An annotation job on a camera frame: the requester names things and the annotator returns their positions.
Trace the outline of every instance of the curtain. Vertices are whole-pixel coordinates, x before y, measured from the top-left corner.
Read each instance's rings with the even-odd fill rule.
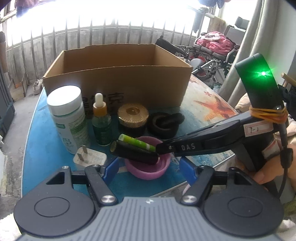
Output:
[[[219,91],[219,95],[232,107],[235,107],[239,99],[246,93],[234,66],[237,62],[256,53],[261,53],[265,58],[267,57],[273,35],[278,2],[279,0],[257,0],[254,15],[249,22],[237,56]]]

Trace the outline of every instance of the gray floor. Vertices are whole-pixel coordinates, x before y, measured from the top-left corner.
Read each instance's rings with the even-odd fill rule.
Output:
[[[32,86],[29,86],[25,98],[20,98],[14,103],[15,116],[1,148],[7,158],[0,186],[0,219],[13,212],[21,194],[22,160],[27,133],[39,98],[39,95],[33,94]]]

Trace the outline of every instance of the ocean patterned tabletop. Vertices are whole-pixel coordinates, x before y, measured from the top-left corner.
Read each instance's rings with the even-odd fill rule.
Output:
[[[194,76],[190,78],[180,107],[149,110],[149,113],[158,111],[171,114],[180,112],[185,116],[185,121],[180,125],[176,136],[184,135],[237,114],[219,95]],[[88,120],[88,128],[91,139],[90,148],[104,152],[111,158],[109,147],[100,147],[96,144],[90,120]],[[118,132],[117,116],[112,116],[112,130],[114,136],[118,137],[120,133]],[[231,151],[227,151],[188,158],[196,165],[214,166],[232,154]],[[179,171],[178,158],[175,158],[173,154],[171,156],[172,161],[169,168],[163,176],[155,180],[138,179],[127,172],[124,161],[120,160],[119,172],[109,184],[109,188],[119,200],[122,200],[124,196],[152,196],[184,182],[185,179]],[[67,165],[72,170],[76,170],[73,157],[74,155],[66,150],[59,138],[50,117],[46,104],[46,92],[43,89],[36,105],[26,142],[22,195],[27,194],[61,166]],[[74,185],[74,189],[87,194],[86,187],[83,185]]]

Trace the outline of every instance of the dropper bottle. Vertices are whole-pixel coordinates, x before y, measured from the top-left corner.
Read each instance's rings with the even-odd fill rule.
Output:
[[[94,135],[100,146],[108,146],[112,142],[111,116],[107,112],[107,106],[103,101],[103,95],[101,93],[96,93],[94,98],[94,116],[91,120]]]

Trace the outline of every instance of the small red starfish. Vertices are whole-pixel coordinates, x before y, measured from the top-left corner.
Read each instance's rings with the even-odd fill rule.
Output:
[[[223,119],[226,119],[237,114],[235,110],[231,109],[217,96],[214,96],[214,98],[215,98],[214,103],[204,103],[198,100],[194,100],[194,102],[197,102],[211,110],[211,112],[205,116],[206,121],[209,121],[218,116],[221,116]]]
[[[208,95],[208,96],[212,96],[212,95],[213,95],[213,94],[210,94],[208,91],[207,91],[207,92],[204,91],[204,93],[205,93],[206,95]]]

